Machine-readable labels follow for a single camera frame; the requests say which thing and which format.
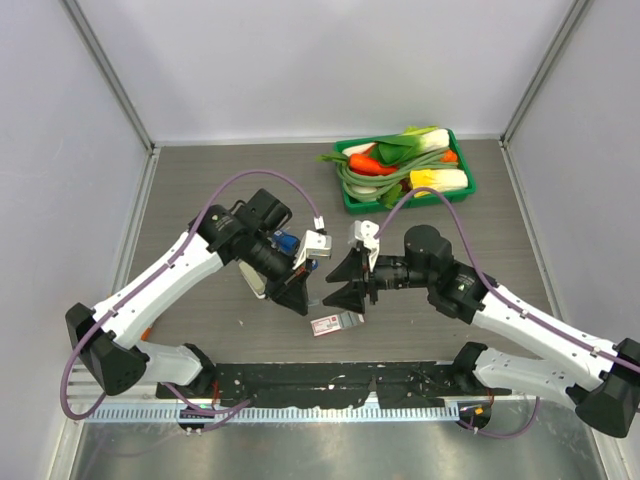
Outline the white beige stapler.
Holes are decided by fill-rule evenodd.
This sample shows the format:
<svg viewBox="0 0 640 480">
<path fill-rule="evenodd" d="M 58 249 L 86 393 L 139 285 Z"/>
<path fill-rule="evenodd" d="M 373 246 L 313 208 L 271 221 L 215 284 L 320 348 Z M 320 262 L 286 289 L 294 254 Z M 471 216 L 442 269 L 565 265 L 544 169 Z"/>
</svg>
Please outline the white beige stapler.
<svg viewBox="0 0 640 480">
<path fill-rule="evenodd" d="M 254 295 L 263 300 L 266 298 L 266 281 L 260 276 L 260 274 L 246 262 L 238 263 L 239 270 L 244 280 L 254 293 Z"/>
</svg>

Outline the red white staple box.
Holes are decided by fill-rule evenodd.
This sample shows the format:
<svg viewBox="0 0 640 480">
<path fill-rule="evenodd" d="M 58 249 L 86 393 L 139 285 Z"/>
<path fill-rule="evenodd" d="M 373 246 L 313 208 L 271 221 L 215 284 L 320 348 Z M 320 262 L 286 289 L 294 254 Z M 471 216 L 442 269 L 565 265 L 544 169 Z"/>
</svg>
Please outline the red white staple box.
<svg viewBox="0 0 640 480">
<path fill-rule="evenodd" d="M 320 337 L 360 326 L 364 323 L 365 317 L 362 314 L 344 311 L 312 320 L 310 325 L 313 336 Z"/>
</svg>

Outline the blue stapler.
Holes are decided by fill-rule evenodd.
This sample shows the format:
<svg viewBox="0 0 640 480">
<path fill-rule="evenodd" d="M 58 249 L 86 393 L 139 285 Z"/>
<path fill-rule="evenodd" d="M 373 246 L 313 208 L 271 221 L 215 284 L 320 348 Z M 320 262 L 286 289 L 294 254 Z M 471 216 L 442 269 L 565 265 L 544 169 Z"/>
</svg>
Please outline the blue stapler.
<svg viewBox="0 0 640 480">
<path fill-rule="evenodd" d="M 273 245 L 282 253 L 294 256 L 300 245 L 300 239 L 284 230 L 276 230 L 271 236 Z"/>
</svg>

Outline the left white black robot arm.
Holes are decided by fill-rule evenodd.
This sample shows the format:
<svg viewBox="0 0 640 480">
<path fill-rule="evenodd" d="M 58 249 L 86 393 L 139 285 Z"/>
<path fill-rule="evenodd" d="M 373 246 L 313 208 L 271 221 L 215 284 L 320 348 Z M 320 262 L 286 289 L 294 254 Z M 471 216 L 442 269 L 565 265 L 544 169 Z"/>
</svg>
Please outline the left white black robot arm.
<svg viewBox="0 0 640 480">
<path fill-rule="evenodd" d="M 71 343 L 103 392 L 119 395 L 141 380 L 173 383 L 193 399 L 211 391 L 213 366 L 198 348 L 151 344 L 143 335 L 182 295 L 231 262 L 238 263 L 258 299 L 306 315 L 306 281 L 314 259 L 330 251 L 331 240 L 323 218 L 315 216 L 299 246 L 283 251 L 272 237 L 291 217 L 265 189 L 230 209 L 211 205 L 121 291 L 93 307 L 71 307 L 65 315 Z"/>
</svg>

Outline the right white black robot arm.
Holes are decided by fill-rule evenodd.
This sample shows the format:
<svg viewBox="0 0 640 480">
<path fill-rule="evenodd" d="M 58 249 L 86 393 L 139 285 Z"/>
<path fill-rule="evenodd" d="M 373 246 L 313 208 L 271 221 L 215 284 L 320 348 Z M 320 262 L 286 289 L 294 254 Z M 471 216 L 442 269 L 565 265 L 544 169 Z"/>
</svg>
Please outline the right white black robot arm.
<svg viewBox="0 0 640 480">
<path fill-rule="evenodd" d="M 589 427 L 628 435 L 639 410 L 639 344 L 580 331 L 526 303 L 488 275 L 454 258 L 451 243 L 429 225 L 410 228 L 401 256 L 382 255 L 377 224 L 356 222 L 351 249 L 327 275 L 340 289 L 323 303 L 362 314 L 384 290 L 424 289 L 440 314 L 494 332 L 533 353 L 508 355 L 469 342 L 451 380 L 465 395 L 481 388 L 534 395 L 571 409 Z"/>
</svg>

